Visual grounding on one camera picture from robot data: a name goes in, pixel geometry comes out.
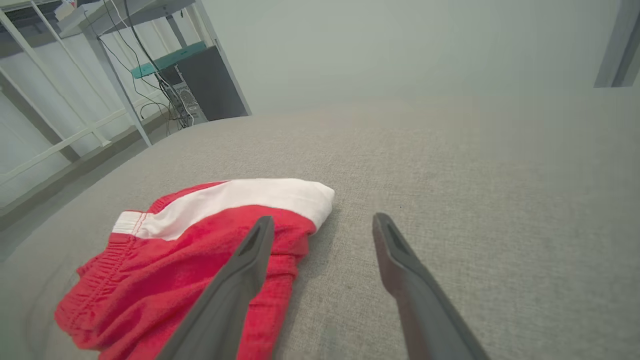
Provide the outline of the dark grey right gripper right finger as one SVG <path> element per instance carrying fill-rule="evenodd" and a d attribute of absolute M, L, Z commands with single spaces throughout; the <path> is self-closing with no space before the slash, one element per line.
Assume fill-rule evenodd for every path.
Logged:
<path fill-rule="evenodd" d="M 393 219 L 372 218 L 378 269 L 397 304 L 410 360 L 488 360 L 489 356 Z"/>

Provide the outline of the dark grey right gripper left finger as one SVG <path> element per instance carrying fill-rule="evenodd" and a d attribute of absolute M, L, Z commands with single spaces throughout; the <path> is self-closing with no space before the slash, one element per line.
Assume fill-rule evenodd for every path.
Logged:
<path fill-rule="evenodd" d="M 266 280 L 275 224 L 256 221 L 163 347 L 158 360 L 235 360 L 249 304 Z"/>

